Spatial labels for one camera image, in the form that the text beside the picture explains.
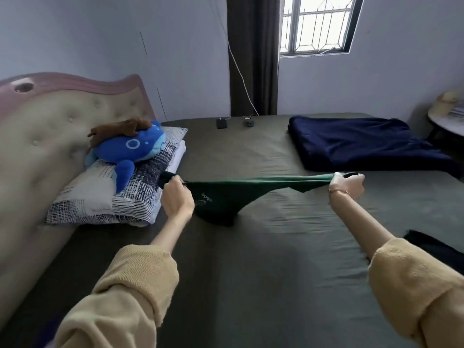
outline dark curtain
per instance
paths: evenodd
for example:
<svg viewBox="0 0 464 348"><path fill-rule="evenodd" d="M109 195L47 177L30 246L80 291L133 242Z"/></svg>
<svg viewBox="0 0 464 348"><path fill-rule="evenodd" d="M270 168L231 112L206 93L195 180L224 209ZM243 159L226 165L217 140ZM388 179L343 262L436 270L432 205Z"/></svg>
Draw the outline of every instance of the dark curtain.
<svg viewBox="0 0 464 348"><path fill-rule="evenodd" d="M227 0L227 32L250 99L260 115L277 114L281 0ZM251 116L234 60L229 53L231 115Z"/></svg>

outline person's right hand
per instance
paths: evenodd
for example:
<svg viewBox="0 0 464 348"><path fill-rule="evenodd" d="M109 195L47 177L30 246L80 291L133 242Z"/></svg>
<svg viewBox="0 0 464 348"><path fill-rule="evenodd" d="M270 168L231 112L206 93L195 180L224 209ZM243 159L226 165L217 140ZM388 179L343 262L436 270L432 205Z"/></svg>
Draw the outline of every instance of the person's right hand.
<svg viewBox="0 0 464 348"><path fill-rule="evenodd" d="M364 182L365 176L363 174L357 174L348 178L345 178L340 172L333 174L332 181L328 186L329 190L340 190L348 192L354 200L359 198L364 193Z"/></svg>
<svg viewBox="0 0 464 348"><path fill-rule="evenodd" d="M177 175L164 185L161 205L168 217L178 215L191 217L195 208L192 193L182 184L182 179Z"/></svg>

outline beige sweater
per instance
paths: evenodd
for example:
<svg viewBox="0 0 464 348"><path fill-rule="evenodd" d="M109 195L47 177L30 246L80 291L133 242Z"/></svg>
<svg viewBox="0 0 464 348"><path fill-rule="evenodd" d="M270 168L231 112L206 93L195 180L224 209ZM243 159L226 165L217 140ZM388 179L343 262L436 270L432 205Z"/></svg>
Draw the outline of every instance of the beige sweater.
<svg viewBox="0 0 464 348"><path fill-rule="evenodd" d="M179 275L157 246L126 246L64 318L63 348L155 347ZM464 277L403 239L376 253L369 283L396 331L428 348L464 346Z"/></svg>

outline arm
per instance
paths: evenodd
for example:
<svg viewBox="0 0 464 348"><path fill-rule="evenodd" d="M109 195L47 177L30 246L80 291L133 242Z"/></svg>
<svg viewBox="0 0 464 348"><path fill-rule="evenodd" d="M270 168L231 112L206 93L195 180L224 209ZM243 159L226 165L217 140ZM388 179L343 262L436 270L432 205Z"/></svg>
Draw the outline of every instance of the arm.
<svg viewBox="0 0 464 348"><path fill-rule="evenodd" d="M155 347L156 327L179 281L170 252L194 208L178 176L165 185L161 204L168 218L152 244L119 250L92 294L64 318L55 347Z"/></svg>
<svg viewBox="0 0 464 348"><path fill-rule="evenodd" d="M363 175L335 174L330 204L372 260L369 284L396 329L428 348L464 342L464 277L422 249L387 231L355 199Z"/></svg>

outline white circle on plush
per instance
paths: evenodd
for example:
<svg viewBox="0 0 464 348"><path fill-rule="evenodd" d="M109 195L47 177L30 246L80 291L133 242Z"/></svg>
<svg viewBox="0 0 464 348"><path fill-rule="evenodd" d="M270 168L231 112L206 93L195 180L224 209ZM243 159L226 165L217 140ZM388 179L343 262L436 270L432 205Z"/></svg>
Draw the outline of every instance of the white circle on plush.
<svg viewBox="0 0 464 348"><path fill-rule="evenodd" d="M131 141L135 141L136 142L136 146L130 146L129 144L131 143ZM140 146L140 141L137 140L137 139L131 139L131 140L128 140L126 142L126 146L127 146L127 149L136 149Z"/></svg>

